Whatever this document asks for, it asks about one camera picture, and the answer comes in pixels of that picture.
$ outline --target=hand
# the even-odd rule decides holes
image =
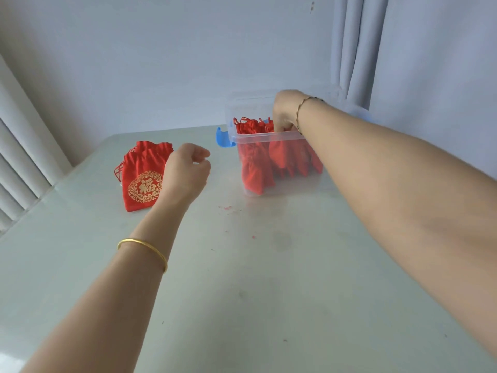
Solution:
[[[207,149],[191,143],[183,144],[171,153],[157,203],[173,200],[189,206],[207,183],[211,163],[206,158],[210,155]]]
[[[307,97],[307,94],[298,90],[282,90],[277,93],[273,106],[275,132],[283,132],[297,126],[297,110]]]

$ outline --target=bracelet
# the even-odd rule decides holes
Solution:
[[[148,247],[150,250],[152,250],[153,252],[155,252],[163,260],[163,262],[164,262],[164,273],[167,271],[167,259],[165,258],[164,255],[162,255],[162,253],[159,250],[157,250],[151,244],[149,244],[147,242],[140,241],[140,240],[135,240],[133,238],[125,238],[125,239],[123,239],[121,242],[119,242],[117,244],[117,250],[119,250],[119,248],[121,247],[121,245],[123,243],[125,243],[125,242],[135,242],[135,243],[138,243],[140,245]]]
[[[320,101],[324,102],[324,100],[322,100],[321,98],[318,98],[318,97],[307,97],[305,100],[302,101],[302,103],[299,105],[299,108],[297,109],[297,119],[295,120],[295,126],[297,127],[297,131],[299,131],[300,134],[302,134],[302,132],[300,132],[299,111],[300,111],[300,108],[302,107],[302,105],[304,104],[304,102],[308,99],[319,99]]]

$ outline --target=plastic storage box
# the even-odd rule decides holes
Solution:
[[[305,93],[369,121],[369,114],[342,98],[340,87],[314,87]],[[319,159],[298,131],[239,134],[233,118],[259,118],[267,122],[277,90],[235,93],[226,105],[227,136],[224,146],[238,149],[245,194],[308,192],[334,188],[333,181]]]

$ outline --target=white radiator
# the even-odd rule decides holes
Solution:
[[[71,164],[0,56],[0,232]]]

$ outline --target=white table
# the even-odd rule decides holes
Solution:
[[[243,196],[216,127],[118,135],[0,237],[0,371],[18,371],[146,211],[113,170],[137,140],[211,150],[136,372],[496,372],[335,191]]]

